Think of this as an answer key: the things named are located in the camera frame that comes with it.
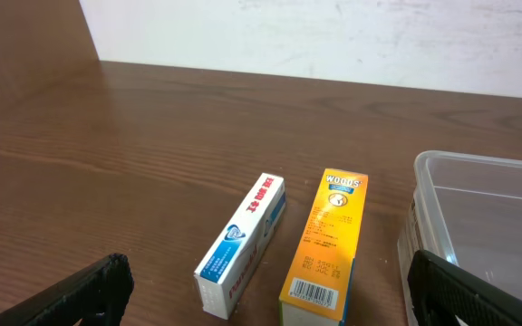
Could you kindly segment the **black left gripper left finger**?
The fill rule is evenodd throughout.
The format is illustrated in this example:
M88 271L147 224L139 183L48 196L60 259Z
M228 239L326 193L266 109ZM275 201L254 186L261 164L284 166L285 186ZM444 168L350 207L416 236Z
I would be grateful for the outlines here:
M0 312L2 326L118 326L134 289L128 257L109 254Z

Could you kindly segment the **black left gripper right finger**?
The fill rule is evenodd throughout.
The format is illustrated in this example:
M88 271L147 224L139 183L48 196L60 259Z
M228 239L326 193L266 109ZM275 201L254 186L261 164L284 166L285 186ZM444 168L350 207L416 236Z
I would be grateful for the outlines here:
M408 273L419 325L522 326L522 301L427 250Z

